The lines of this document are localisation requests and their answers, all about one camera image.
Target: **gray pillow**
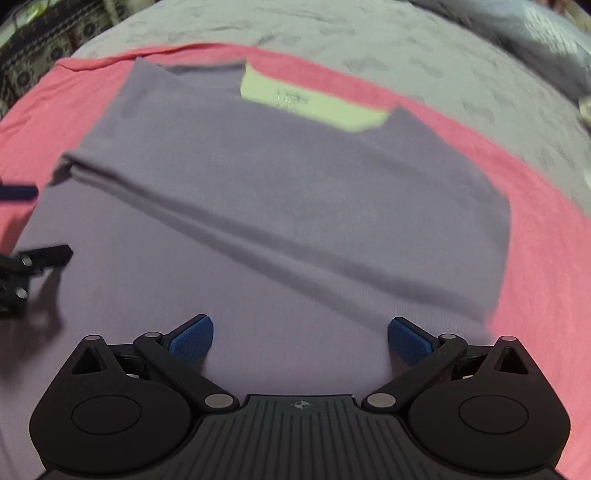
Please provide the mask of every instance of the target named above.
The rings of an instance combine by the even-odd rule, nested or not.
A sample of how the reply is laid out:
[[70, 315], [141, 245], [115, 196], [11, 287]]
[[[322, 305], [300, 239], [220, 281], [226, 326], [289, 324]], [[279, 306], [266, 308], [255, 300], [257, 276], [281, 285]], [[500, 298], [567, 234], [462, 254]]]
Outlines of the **gray pillow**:
[[591, 93], [591, 37], [530, 0], [411, 0], [508, 50], [572, 101]]

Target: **yellow neck label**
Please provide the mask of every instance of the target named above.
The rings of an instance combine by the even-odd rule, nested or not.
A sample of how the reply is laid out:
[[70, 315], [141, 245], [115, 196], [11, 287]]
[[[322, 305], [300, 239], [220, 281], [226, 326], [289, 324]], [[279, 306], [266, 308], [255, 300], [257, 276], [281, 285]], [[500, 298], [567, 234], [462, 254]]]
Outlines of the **yellow neck label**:
[[360, 132], [382, 126], [390, 111], [377, 110], [338, 97], [283, 83], [260, 74], [250, 65], [240, 85], [242, 98], [263, 103], [347, 132]]

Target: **blue gripper pad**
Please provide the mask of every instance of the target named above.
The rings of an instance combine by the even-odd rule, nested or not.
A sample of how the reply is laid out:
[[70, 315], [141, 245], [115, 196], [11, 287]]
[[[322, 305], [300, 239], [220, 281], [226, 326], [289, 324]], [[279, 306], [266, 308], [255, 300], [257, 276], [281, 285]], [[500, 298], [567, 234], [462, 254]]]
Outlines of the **blue gripper pad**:
[[396, 317], [388, 326], [388, 344], [409, 367], [439, 347], [439, 340], [406, 318]]
[[198, 315], [163, 338], [163, 346], [176, 358], [191, 367], [211, 348], [213, 322]]

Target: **pink blanket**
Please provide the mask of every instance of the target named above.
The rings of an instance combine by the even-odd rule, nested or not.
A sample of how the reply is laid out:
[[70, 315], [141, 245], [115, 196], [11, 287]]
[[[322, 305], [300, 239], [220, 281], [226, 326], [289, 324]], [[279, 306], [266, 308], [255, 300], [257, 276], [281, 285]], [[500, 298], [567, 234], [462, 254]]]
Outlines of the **pink blanket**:
[[[471, 158], [511, 203], [511, 241], [498, 309], [489, 328], [520, 338], [569, 412], [572, 430], [559, 463], [570, 479], [591, 477], [591, 223], [546, 180], [478, 134], [379, 86], [257, 48], [197, 44], [137, 50], [100, 60], [61, 60], [0, 123], [5, 183], [51, 176], [116, 95], [136, 56], [159, 63], [246, 58], [261, 73], [366, 106], [403, 106]], [[10, 252], [29, 206], [0, 206], [0, 245]]]

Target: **gray bedsheet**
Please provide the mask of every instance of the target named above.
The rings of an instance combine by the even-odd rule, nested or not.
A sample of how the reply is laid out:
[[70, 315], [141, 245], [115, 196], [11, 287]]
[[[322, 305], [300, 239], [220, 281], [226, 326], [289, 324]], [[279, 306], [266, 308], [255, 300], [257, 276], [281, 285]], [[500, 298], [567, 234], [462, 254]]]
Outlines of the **gray bedsheet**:
[[74, 56], [200, 41], [297, 55], [424, 102], [522, 158], [591, 213], [591, 141], [577, 108], [509, 54], [407, 3], [162, 0]]

